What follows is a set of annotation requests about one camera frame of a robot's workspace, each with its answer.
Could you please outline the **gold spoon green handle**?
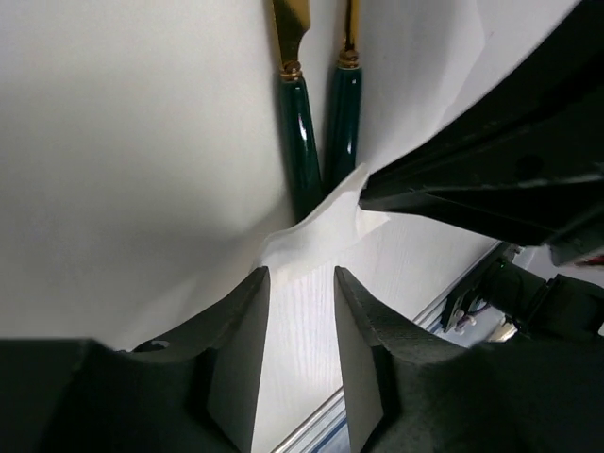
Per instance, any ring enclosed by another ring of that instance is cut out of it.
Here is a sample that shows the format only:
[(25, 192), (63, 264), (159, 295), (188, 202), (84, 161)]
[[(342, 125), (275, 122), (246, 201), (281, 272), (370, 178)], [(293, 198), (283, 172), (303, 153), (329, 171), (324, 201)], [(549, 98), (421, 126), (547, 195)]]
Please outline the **gold spoon green handle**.
[(362, 94), (360, 1), (346, 1), (342, 45), (331, 78), (324, 186), (331, 193), (356, 168)]

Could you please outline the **white paper napkin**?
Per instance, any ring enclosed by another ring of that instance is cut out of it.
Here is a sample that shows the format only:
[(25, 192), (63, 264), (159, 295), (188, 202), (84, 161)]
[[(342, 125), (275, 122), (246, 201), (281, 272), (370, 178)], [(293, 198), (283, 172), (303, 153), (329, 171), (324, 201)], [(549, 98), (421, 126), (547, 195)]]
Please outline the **white paper napkin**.
[[(291, 222), (265, 1), (1, 1), (1, 339), (118, 349)], [(359, 161), (451, 122), (579, 1), (361, 1)]]

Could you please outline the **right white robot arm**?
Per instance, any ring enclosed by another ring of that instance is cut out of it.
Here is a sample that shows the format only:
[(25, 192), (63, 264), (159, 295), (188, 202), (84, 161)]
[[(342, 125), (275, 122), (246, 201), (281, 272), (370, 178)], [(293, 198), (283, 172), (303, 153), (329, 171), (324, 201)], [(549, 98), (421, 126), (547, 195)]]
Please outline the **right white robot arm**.
[(473, 107), (371, 175), (360, 203), (497, 240), (447, 295), (444, 329), (484, 301), (530, 337), (592, 340), (601, 289), (537, 277), (504, 254), (511, 245), (546, 245), (561, 265), (602, 251), (602, 3), (577, 3)]

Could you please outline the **gold knife green handle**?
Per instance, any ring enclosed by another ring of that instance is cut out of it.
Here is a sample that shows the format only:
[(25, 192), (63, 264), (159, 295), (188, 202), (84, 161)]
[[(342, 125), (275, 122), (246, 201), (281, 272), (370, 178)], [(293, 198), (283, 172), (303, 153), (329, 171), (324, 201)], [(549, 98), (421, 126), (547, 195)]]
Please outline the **gold knife green handle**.
[(294, 218), (304, 220), (324, 199), (320, 166), (299, 49), (310, 29), (308, 1), (270, 2), (278, 51), (281, 133)]

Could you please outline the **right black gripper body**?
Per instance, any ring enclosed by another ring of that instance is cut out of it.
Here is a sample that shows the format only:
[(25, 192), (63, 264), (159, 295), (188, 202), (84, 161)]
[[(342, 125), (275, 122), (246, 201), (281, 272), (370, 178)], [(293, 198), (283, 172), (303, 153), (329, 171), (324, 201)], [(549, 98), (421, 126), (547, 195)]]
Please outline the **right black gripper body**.
[(603, 5), (582, 1), (429, 143), (426, 216), (555, 263), (603, 252)]

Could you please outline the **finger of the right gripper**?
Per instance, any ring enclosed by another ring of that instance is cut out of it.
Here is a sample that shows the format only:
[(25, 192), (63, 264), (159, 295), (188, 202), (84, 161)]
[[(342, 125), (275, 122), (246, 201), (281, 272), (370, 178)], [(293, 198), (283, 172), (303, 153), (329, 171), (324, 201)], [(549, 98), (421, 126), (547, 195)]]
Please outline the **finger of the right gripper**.
[(534, 98), (501, 83), (367, 186), (474, 187), (571, 176), (603, 177), (603, 76), (591, 70)]
[(536, 177), (510, 184), (368, 187), (365, 210), (424, 216), (503, 242), (554, 243), (603, 214), (603, 178)]

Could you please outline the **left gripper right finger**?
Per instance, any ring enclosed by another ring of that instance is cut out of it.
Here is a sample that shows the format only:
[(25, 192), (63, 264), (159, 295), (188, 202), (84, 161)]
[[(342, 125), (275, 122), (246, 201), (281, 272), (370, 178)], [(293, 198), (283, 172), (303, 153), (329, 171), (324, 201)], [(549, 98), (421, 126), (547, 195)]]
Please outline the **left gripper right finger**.
[(374, 297), (347, 269), (334, 272), (339, 354), (357, 353), (337, 302), (369, 346), (393, 358), (397, 411), (369, 432), (352, 410), (355, 452), (599, 452), (603, 347), (558, 340), (465, 348), (417, 326)]

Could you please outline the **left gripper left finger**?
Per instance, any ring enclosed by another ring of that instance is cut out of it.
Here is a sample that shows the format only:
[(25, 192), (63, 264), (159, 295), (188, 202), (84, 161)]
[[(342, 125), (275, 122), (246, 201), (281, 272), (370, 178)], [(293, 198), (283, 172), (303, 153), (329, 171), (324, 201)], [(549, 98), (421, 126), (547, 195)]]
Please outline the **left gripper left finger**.
[(5, 452), (247, 452), (270, 298), (260, 267), (132, 351), (89, 339), (1, 343)]

